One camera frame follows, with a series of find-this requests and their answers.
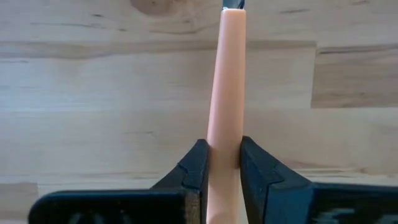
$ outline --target wooden surface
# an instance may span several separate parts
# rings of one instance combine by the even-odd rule
[[[206,136],[221,2],[154,3],[0,2],[0,223],[149,187]],[[245,134],[309,179],[398,185],[398,2],[247,10]]]

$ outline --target wood knot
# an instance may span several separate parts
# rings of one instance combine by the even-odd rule
[[[133,7],[148,16],[166,16],[177,12],[181,0],[130,0]]]

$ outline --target wooden background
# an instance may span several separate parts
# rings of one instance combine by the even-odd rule
[[[398,185],[398,1],[246,5],[245,134],[309,179]],[[204,138],[220,8],[0,1],[0,223],[149,187]]]

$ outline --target peach plastic tube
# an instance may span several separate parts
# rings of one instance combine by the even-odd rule
[[[223,9],[211,94],[208,224],[238,219],[239,148],[243,136],[246,11]]]

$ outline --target light wood plank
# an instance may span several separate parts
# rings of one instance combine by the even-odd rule
[[[312,107],[398,106],[396,45],[319,49]]]
[[[30,206],[36,199],[38,199],[37,184],[0,182],[0,222],[24,223]]]
[[[315,48],[270,48],[247,54],[247,106],[309,108]],[[214,50],[0,59],[0,110],[207,109],[214,61]]]
[[[140,13],[130,1],[123,0],[4,1],[0,41],[143,43],[217,39],[221,1],[156,2],[159,4]],[[395,0],[252,0],[246,3],[246,9],[250,40],[316,40],[323,47],[392,44],[398,38]]]
[[[304,40],[250,40],[250,50],[294,49],[314,47],[314,41]],[[0,58],[61,58],[93,59],[112,55],[142,53],[186,52],[192,50],[216,50],[215,40],[158,41],[144,43],[96,43],[96,42],[0,42]]]
[[[205,112],[1,113],[1,175],[127,173],[153,179],[205,136]],[[395,174],[397,114],[397,109],[248,109],[245,134],[292,168]]]

